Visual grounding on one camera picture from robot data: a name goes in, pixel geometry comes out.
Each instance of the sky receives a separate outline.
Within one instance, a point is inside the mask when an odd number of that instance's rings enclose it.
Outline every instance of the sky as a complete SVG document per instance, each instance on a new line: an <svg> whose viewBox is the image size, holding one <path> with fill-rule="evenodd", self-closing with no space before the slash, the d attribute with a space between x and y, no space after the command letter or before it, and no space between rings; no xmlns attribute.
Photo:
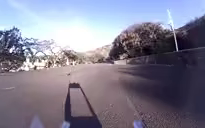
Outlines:
<svg viewBox="0 0 205 128"><path fill-rule="evenodd" d="M83 52L111 44L132 24L167 24L167 9L178 28L205 13L205 0L0 0L0 29L16 26L23 37Z"/></svg>

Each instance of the hill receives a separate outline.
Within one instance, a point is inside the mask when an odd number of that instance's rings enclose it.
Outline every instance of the hill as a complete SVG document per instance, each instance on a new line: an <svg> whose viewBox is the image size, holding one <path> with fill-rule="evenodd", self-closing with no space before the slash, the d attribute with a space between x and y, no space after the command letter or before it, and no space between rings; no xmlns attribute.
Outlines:
<svg viewBox="0 0 205 128"><path fill-rule="evenodd" d="M205 15L190 21L176 31L185 33L186 41L181 44L182 49L205 47Z"/></svg>
<svg viewBox="0 0 205 128"><path fill-rule="evenodd" d="M93 55L96 55L96 54L100 54L100 55L102 55L103 57L106 58L106 57L108 57L108 54L109 54L110 50L111 50L111 45L105 45L105 46L96 48L95 50L87 51L84 54L86 56L93 56Z"/></svg>

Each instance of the fence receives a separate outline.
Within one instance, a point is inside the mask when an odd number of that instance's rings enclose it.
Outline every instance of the fence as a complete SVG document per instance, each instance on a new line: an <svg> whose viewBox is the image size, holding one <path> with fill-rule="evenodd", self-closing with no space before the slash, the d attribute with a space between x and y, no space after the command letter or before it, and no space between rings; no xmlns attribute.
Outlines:
<svg viewBox="0 0 205 128"><path fill-rule="evenodd" d="M205 47L119 60L116 64L161 64L205 67Z"/></svg>

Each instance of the road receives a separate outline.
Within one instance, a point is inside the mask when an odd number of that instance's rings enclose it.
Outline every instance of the road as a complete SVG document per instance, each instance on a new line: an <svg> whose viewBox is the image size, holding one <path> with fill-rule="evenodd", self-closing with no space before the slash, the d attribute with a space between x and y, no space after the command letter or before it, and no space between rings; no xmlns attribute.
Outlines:
<svg viewBox="0 0 205 128"><path fill-rule="evenodd" d="M198 77L191 73L92 64L2 74L0 128L29 128L35 116L45 128L59 128L64 120L81 128L131 128L134 120L154 128L205 127L205 111L191 109L197 91L189 85L200 85L190 82Z"/></svg>

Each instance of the street lamp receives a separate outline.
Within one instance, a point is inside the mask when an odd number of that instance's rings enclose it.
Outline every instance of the street lamp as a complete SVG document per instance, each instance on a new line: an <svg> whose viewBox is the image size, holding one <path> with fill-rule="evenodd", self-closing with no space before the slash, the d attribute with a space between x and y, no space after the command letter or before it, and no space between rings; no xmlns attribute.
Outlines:
<svg viewBox="0 0 205 128"><path fill-rule="evenodd" d="M170 28L173 31L175 47L176 47L176 51L178 52L177 37L176 37L176 34L175 34L175 30L174 30L174 22L172 20L171 13L168 9L167 9L167 13L168 13L168 18L169 18L169 23L168 24L170 25Z"/></svg>

